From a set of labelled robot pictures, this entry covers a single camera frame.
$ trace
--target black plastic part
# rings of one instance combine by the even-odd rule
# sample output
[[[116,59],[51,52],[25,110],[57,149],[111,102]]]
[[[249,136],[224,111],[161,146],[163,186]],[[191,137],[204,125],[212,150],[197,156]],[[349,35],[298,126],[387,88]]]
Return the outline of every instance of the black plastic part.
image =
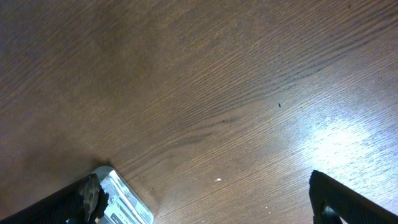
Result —
[[[96,217],[102,217],[103,212],[108,204],[108,194],[105,194],[98,182],[96,174],[90,174],[76,181],[75,183],[65,187],[58,192],[46,197],[45,199],[31,205],[30,207],[0,221],[0,224],[6,223],[66,223],[66,220],[73,219],[75,223],[88,223],[85,221],[86,213],[90,211],[90,205],[84,203],[84,196],[81,194],[81,188],[89,183],[90,180],[96,179],[96,185],[99,185],[99,199],[101,206],[97,206],[93,211],[95,217],[90,219],[90,223]]]
[[[316,170],[310,178],[310,199],[314,224],[340,224],[340,217],[349,224],[398,223],[397,215]]]

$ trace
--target wooden table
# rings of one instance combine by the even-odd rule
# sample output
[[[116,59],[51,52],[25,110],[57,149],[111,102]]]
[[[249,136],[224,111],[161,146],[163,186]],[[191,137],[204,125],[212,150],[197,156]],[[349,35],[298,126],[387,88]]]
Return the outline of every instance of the wooden table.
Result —
[[[112,164],[156,223],[398,213],[398,1],[0,1],[0,217]]]

